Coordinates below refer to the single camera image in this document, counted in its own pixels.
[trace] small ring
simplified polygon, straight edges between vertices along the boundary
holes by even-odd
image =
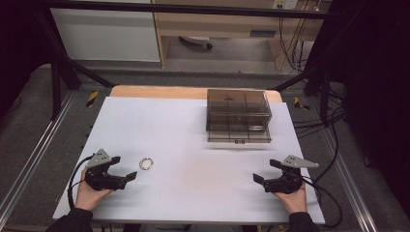
[[[145,166],[143,165],[143,163],[144,163],[145,160],[149,160],[149,161],[151,162],[148,167],[145,167]],[[151,169],[153,166],[154,166],[154,161],[153,161],[151,158],[144,158],[144,159],[142,159],[142,160],[139,162],[139,167],[140,167],[142,170],[149,170],[149,169]]]

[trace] white paper sheet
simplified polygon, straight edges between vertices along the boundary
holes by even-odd
[[[138,174],[124,190],[114,191],[103,200],[93,211],[95,220],[229,224],[288,221],[281,202],[252,179],[252,173],[265,179],[280,177],[280,170],[270,166],[270,159],[303,157],[286,104],[270,103],[271,143],[244,145],[207,142],[206,104],[203,100],[105,99],[79,160],[104,148],[111,157],[121,157],[120,163],[108,170],[111,175]],[[139,168],[145,157],[154,160],[151,170]],[[302,172],[308,176],[305,168]],[[53,218],[70,210],[67,194],[63,194]],[[307,203],[313,221],[324,223],[311,187],[307,187]]]

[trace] wooden table edge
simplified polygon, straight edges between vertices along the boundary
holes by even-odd
[[[153,99],[207,99],[208,89],[232,88],[200,88],[182,86],[140,86],[117,85],[112,88],[110,97],[122,98],[153,98]],[[238,90],[255,90],[250,88],[237,88]],[[274,90],[265,90],[269,102],[282,102],[280,93]]]

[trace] white cabinet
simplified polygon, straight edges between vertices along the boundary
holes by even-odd
[[[105,1],[151,3],[150,0]],[[160,61],[152,13],[65,9],[51,11],[64,46],[73,59]]]

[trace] human hand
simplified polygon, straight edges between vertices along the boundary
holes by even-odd
[[[289,214],[308,211],[305,182],[303,182],[301,187],[295,192],[292,192],[290,194],[283,192],[274,192],[273,195],[282,201]]]
[[[85,179],[87,169],[82,170],[81,180]],[[82,181],[78,186],[77,198],[75,207],[87,211],[92,211],[101,200],[112,192],[111,189],[94,190],[85,181]]]

